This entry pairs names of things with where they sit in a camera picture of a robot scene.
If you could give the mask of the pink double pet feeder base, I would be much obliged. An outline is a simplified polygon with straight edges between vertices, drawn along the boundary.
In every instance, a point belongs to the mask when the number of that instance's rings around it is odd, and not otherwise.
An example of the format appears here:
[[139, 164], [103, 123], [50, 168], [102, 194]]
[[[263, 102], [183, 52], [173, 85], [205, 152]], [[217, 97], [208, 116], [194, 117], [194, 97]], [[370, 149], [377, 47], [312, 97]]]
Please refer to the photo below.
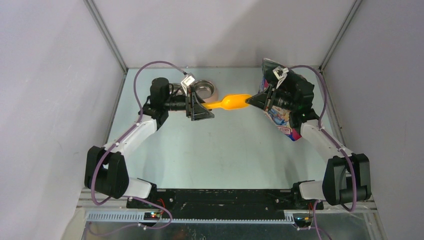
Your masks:
[[[190, 85], [194, 87], [196, 94], [204, 100], [206, 103], [216, 102], [219, 97], [218, 89], [216, 86], [208, 80], [197, 80]], [[171, 95], [181, 96], [185, 92], [180, 83], [170, 83], [169, 93]]]

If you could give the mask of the yellow plastic food scoop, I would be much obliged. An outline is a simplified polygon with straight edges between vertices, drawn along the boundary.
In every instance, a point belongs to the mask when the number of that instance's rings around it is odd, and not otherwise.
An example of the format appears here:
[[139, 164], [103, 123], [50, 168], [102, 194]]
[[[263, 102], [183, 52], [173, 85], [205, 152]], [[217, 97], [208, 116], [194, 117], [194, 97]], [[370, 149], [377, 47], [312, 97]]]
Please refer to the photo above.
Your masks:
[[246, 103], [246, 100], [250, 97], [250, 94], [228, 94], [220, 101], [202, 103], [201, 105], [208, 110], [224, 109], [232, 111], [248, 107], [249, 104]]

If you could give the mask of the colourful cat food bag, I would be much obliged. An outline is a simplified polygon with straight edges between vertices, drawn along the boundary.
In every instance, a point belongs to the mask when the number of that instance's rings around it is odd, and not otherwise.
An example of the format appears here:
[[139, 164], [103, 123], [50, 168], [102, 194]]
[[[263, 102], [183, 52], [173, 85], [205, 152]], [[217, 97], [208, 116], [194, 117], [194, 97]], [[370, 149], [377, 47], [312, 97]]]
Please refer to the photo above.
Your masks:
[[319, 118], [313, 109], [315, 86], [289, 67], [269, 58], [263, 58], [262, 82], [258, 93], [263, 93], [270, 84], [276, 86], [278, 80], [273, 74], [273, 69], [278, 66], [288, 68], [289, 72], [280, 87], [275, 89], [273, 107], [268, 112], [264, 110], [263, 112], [280, 132], [292, 141], [296, 141], [302, 137], [302, 124]]

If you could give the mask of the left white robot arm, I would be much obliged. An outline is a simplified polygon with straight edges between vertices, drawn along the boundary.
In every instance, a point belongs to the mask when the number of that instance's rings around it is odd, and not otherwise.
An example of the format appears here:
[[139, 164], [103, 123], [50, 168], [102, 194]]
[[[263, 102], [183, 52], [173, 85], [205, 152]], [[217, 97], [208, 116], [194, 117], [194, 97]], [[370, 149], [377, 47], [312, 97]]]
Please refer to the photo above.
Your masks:
[[137, 197], [145, 208], [153, 208], [158, 194], [152, 191], [153, 183], [130, 177], [126, 159], [149, 136], [165, 123], [170, 111], [184, 111], [192, 121], [214, 118], [214, 114], [197, 95], [191, 73], [184, 76], [181, 86], [183, 95], [172, 95], [170, 83], [164, 77], [155, 78], [150, 86], [148, 101], [142, 107], [138, 118], [118, 139], [102, 147], [92, 146], [87, 152], [84, 185], [93, 193], [98, 192], [109, 198], [123, 196]]

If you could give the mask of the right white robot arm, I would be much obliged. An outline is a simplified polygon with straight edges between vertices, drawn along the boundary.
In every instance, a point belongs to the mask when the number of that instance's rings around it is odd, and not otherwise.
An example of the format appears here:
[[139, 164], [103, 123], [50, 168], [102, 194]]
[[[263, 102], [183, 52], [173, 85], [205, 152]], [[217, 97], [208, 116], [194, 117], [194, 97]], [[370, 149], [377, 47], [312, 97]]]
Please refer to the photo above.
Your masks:
[[370, 161], [326, 131], [322, 116], [313, 108], [315, 86], [290, 69], [267, 70], [263, 78], [267, 87], [246, 103], [265, 112], [273, 107], [288, 110], [292, 132], [308, 141], [326, 163], [323, 179], [300, 182], [299, 190], [290, 196], [291, 204], [304, 209], [311, 200], [319, 200], [352, 212], [358, 202], [368, 200], [372, 195]]

